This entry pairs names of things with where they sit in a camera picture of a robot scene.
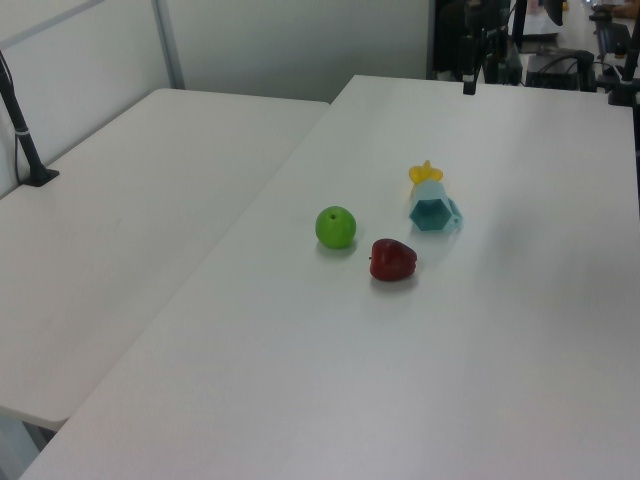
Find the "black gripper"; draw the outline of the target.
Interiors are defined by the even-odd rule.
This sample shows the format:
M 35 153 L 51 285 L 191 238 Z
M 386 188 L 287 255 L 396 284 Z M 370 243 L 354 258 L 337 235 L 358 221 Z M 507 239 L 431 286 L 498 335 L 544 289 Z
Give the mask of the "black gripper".
M 485 76 L 495 75 L 495 29 L 491 27 L 465 27 L 461 39 L 461 74 L 463 94 L 475 95 L 476 77 L 483 70 Z

